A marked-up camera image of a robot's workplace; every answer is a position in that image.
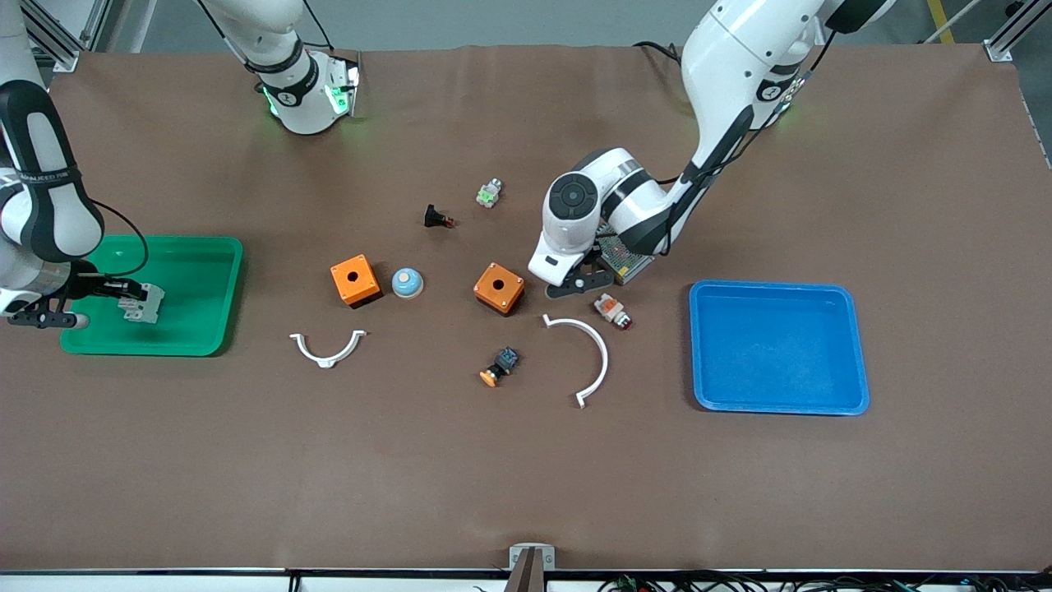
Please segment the large white pipe clamp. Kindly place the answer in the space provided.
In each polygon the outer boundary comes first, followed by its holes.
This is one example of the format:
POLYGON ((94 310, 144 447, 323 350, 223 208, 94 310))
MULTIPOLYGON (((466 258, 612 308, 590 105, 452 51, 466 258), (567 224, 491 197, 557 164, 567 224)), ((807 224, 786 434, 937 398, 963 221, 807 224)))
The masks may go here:
POLYGON ((610 355, 609 355, 608 345, 606 344, 604 338, 602 338, 602 335, 598 333, 594 327, 590 326, 586 322, 583 322, 583 320, 570 317, 553 318, 549 317, 548 314, 542 314, 541 319, 542 322, 544 322, 545 327, 555 327, 555 326, 574 327, 576 330, 580 330, 585 335, 589 336, 590 340, 592 340, 596 345, 598 352, 600 353, 600 359, 601 359, 600 371, 598 371, 596 377, 593 380, 593 382, 590 383, 589 386, 585 387, 585 389, 579 391, 574 395, 578 407, 580 409, 585 409, 588 405, 588 399, 592 394, 594 394, 598 389, 600 389, 600 386, 607 377, 610 366, 610 355))

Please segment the white table edge strip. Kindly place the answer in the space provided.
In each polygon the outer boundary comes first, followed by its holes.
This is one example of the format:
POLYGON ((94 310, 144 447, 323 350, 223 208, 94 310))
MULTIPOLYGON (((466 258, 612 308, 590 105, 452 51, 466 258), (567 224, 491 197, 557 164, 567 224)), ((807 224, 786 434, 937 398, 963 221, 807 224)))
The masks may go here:
MULTIPOLYGON (((127 568, 0 571, 0 592, 503 592, 511 569, 127 568)), ((1052 592, 1038 570, 595 569, 538 592, 1052 592)))

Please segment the blue plastic tray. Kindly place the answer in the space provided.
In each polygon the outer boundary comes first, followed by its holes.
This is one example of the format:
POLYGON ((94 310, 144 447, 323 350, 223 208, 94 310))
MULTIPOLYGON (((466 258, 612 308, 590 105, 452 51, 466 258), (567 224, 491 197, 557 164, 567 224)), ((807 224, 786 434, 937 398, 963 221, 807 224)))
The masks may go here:
POLYGON ((867 412, 856 301, 842 286, 701 280, 688 312, 694 397, 704 409, 867 412))

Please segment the small white pipe clamp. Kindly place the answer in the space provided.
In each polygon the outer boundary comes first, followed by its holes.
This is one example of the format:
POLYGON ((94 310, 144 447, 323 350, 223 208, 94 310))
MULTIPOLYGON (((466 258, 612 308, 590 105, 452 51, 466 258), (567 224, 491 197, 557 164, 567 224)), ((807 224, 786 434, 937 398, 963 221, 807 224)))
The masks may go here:
POLYGON ((347 344, 343 346, 339 352, 324 358, 318 356, 311 352, 311 349, 308 348, 307 340, 304 334, 294 333, 290 334, 289 338, 296 342, 296 346, 299 349, 300 354, 305 359, 311 360, 318 368, 333 368, 338 363, 341 363, 341 361, 352 355, 358 348, 358 345, 360 345, 362 338, 367 335, 369 335, 369 333, 364 330, 355 330, 349 336, 347 344))

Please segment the grey metal table bracket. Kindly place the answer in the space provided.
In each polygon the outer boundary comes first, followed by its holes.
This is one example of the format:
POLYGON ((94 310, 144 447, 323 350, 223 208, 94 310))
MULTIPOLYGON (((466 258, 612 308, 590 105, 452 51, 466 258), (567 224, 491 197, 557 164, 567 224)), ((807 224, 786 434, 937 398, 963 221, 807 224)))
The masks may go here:
POLYGON ((547 543, 515 543, 508 551, 510 574, 503 592, 547 592, 547 573, 557 569, 557 548, 547 543))

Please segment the yellow mushroom push button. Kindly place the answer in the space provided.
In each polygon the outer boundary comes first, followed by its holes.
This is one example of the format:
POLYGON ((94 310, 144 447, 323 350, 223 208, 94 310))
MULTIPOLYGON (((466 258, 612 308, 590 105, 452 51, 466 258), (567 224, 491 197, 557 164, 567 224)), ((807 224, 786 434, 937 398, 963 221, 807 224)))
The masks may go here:
POLYGON ((489 387, 497 387, 500 385, 502 377, 508 376, 514 371, 515 366, 518 366, 518 362, 519 354, 515 352, 515 349, 512 349, 510 346, 506 346, 506 348, 501 349, 501 351, 495 353, 493 363, 487 368, 484 368, 478 376, 481 377, 485 385, 488 385, 489 387))

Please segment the white red circuit breaker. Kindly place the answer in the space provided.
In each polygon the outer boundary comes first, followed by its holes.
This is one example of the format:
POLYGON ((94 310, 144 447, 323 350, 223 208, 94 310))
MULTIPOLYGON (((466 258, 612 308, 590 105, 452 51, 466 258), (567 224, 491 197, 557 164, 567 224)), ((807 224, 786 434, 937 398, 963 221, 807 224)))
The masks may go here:
POLYGON ((155 325, 160 315, 160 307, 166 295, 164 289, 154 284, 140 284, 139 297, 123 295, 118 300, 118 307, 123 311, 123 318, 135 323, 155 325))

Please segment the brown table mat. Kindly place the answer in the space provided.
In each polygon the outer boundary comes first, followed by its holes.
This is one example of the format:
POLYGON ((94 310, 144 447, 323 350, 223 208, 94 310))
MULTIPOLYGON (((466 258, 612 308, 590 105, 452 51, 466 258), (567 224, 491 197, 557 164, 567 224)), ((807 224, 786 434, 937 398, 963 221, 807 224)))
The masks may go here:
POLYGON ((527 274, 549 183, 589 151, 684 168, 694 118, 654 53, 373 53, 363 118, 316 137, 226 53, 86 55, 50 94, 92 197, 239 239, 241 298, 217 358, 72 355, 0 321, 0 568, 488 568, 519 542, 579 569, 1052 565, 1052 169, 978 46, 830 49, 621 289, 627 332, 533 278, 512 317, 473 284, 527 274), (358 254, 382 295, 351 308, 330 268, 358 254), (421 295, 394 295, 401 267, 421 295), (697 280, 845 288, 868 411, 700 408, 697 280), (585 409, 596 345, 542 314, 608 345, 585 409), (324 358, 355 330, 333 368, 289 338, 324 358))

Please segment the aluminium frame profile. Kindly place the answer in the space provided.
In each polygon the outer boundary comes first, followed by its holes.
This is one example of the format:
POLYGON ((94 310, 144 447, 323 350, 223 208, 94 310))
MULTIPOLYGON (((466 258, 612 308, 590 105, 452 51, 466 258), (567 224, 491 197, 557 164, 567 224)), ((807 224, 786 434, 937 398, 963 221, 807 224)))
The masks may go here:
POLYGON ((54 72, 75 72, 80 53, 106 49, 120 0, 16 0, 31 45, 54 72))
POLYGON ((1048 11, 1052 11, 1052 0, 1013 0, 1012 4, 1015 8, 1007 12, 1007 21, 983 41, 985 55, 992 62, 1011 62, 1011 49, 1048 11))

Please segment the green plastic tray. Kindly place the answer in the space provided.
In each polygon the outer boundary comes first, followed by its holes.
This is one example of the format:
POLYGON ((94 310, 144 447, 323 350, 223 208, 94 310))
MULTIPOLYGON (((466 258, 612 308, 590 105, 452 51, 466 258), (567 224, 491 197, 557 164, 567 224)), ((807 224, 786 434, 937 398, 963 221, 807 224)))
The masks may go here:
POLYGON ((243 247, 232 237, 163 236, 146 239, 150 258, 132 275, 165 292, 157 322, 125 319, 113 298, 89 295, 70 305, 90 319, 64 331, 70 354, 210 358, 225 348, 239 307, 243 247))

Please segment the metal mesh power supply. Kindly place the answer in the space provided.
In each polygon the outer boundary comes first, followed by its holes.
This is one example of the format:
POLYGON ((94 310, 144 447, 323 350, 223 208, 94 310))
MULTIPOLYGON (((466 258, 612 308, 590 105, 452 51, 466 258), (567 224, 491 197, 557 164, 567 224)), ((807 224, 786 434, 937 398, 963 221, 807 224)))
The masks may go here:
POLYGON ((605 219, 600 219, 595 243, 600 248, 598 263, 615 277, 618 285, 634 280, 655 259, 654 256, 639 256, 629 250, 605 219))

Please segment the orange button box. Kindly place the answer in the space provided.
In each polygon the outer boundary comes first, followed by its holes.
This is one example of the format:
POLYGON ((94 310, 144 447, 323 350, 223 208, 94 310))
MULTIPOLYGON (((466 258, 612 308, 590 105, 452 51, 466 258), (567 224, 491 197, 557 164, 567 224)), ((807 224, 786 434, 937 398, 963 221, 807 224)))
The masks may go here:
POLYGON ((495 262, 486 266, 473 286, 476 300, 503 317, 514 313, 515 303, 524 291, 523 278, 495 262))
POLYGON ((382 285, 376 279, 366 256, 358 254, 330 268, 339 300, 351 308, 360 308, 382 295, 382 285))

